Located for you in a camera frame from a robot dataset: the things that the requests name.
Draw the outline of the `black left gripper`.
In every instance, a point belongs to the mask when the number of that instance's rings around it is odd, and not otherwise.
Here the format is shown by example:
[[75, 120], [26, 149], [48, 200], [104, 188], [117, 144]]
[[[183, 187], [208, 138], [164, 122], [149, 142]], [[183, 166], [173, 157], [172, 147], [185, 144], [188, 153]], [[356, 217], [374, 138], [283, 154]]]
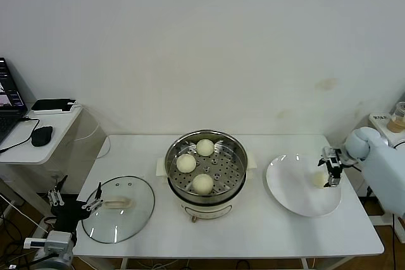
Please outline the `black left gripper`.
[[56, 185], [48, 191], [47, 197], [50, 206], [52, 206], [51, 213], [56, 216], [54, 230], [76, 232], [78, 222], [89, 217], [88, 211], [95, 211], [102, 206], [102, 183], [99, 182], [92, 202], [85, 203], [77, 200], [64, 202], [60, 190], [67, 178], [68, 176], [65, 175], [58, 181]]

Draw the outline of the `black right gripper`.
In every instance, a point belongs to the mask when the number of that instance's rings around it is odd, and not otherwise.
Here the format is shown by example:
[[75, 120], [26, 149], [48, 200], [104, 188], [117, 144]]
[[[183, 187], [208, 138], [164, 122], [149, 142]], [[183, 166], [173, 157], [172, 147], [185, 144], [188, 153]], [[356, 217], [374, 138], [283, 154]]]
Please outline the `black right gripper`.
[[[326, 160], [320, 159], [318, 161], [317, 166], [322, 166], [326, 163], [327, 163]], [[341, 179], [342, 167], [339, 164], [337, 166], [327, 164], [327, 168], [328, 168], [328, 182], [324, 184], [324, 187], [325, 188], [338, 187]]]

